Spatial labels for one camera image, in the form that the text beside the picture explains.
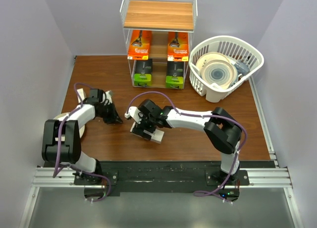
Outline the silver grey box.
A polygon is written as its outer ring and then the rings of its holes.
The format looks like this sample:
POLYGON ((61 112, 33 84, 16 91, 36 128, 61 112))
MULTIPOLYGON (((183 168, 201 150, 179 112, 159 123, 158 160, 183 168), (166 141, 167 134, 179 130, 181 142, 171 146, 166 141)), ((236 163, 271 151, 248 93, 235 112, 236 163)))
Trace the silver grey box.
POLYGON ((157 136, 157 140, 151 140, 151 141, 160 144, 161 141, 162 141, 162 138, 164 136, 164 132, 161 131, 161 130, 156 129, 156 136, 157 136))

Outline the white small box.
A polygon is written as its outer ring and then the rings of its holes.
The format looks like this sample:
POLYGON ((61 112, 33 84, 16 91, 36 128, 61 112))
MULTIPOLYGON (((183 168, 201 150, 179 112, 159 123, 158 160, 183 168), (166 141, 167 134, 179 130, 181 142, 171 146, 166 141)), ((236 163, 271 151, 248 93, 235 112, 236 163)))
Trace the white small box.
POLYGON ((76 93, 77 93, 78 103, 83 104, 83 101, 86 98, 86 94, 84 92, 84 89, 83 88, 77 89, 76 93))

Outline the orange razor box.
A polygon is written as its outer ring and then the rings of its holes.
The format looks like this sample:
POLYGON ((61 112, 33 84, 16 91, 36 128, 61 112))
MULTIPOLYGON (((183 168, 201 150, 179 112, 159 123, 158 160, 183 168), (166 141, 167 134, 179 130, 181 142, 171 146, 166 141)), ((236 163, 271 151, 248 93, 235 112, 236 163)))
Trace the orange razor box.
POLYGON ((167 61, 187 62, 188 60, 188 33, 168 32, 167 61))
POLYGON ((133 30, 129 43, 128 60, 148 60, 152 41, 152 31, 133 30))

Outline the black green razor box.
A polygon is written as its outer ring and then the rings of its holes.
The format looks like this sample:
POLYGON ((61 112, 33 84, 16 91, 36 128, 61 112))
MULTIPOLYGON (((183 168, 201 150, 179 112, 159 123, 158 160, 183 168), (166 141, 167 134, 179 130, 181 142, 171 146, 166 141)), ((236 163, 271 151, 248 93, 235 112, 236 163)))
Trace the black green razor box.
POLYGON ((183 89, 184 85, 184 63, 168 61, 165 78, 165 86, 168 89, 183 89))
POLYGON ((136 60, 135 71, 133 75, 134 86, 150 87, 152 86, 153 60, 136 60))

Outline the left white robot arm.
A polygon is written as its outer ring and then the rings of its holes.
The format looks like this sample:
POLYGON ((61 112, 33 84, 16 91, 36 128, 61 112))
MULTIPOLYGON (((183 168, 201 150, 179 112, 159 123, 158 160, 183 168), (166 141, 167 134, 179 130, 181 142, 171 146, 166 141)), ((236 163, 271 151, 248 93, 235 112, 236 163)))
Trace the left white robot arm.
POLYGON ((106 124, 123 123, 112 96, 112 91, 91 89, 89 96, 80 99, 78 106, 62 119, 45 121, 42 158, 55 163, 54 178, 69 166, 83 173, 90 184, 99 184, 104 179, 100 162, 82 152, 80 129, 96 117, 106 124))

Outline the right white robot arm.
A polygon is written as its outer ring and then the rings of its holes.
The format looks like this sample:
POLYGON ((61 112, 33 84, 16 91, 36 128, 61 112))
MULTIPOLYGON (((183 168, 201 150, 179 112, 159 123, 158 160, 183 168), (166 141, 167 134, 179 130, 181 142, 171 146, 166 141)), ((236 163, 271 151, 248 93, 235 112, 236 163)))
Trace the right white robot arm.
POLYGON ((146 99, 138 107, 130 106, 125 118, 134 120, 130 133, 156 143, 162 141, 164 132, 161 128, 185 128, 205 133, 214 148, 221 153, 222 182, 231 185, 238 180, 238 149, 242 128, 223 108, 194 112, 172 106, 160 108, 146 99))

